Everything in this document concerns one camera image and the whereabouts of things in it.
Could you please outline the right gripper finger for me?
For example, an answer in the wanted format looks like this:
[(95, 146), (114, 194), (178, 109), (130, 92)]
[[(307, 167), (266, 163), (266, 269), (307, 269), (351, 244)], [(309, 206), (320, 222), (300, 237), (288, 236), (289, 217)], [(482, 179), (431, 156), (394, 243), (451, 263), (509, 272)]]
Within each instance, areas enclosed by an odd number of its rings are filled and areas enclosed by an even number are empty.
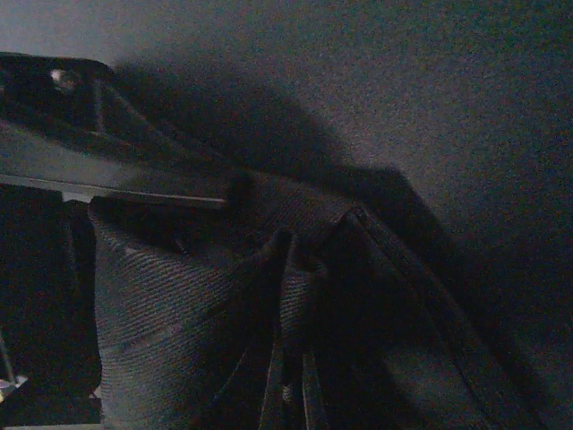
[(1, 181), (159, 205), (234, 203), (250, 180), (213, 149), (148, 119), (94, 60), (1, 55)]

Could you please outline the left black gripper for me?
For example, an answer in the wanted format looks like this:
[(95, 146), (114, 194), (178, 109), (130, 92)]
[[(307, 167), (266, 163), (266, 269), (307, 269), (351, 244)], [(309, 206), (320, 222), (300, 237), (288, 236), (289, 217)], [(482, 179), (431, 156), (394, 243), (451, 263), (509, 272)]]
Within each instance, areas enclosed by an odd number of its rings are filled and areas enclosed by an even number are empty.
[(26, 382), (1, 404), (4, 426), (96, 425), (101, 364), (94, 237), (61, 194), (1, 188), (1, 334)]

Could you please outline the black necktie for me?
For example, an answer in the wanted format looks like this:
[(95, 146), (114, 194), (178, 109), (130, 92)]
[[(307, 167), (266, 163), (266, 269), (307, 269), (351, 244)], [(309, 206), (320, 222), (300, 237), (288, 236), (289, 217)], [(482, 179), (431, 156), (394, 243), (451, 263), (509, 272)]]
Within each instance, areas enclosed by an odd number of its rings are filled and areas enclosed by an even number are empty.
[(97, 197), (106, 429), (540, 429), (454, 297), (367, 208), (248, 176), (226, 211)]

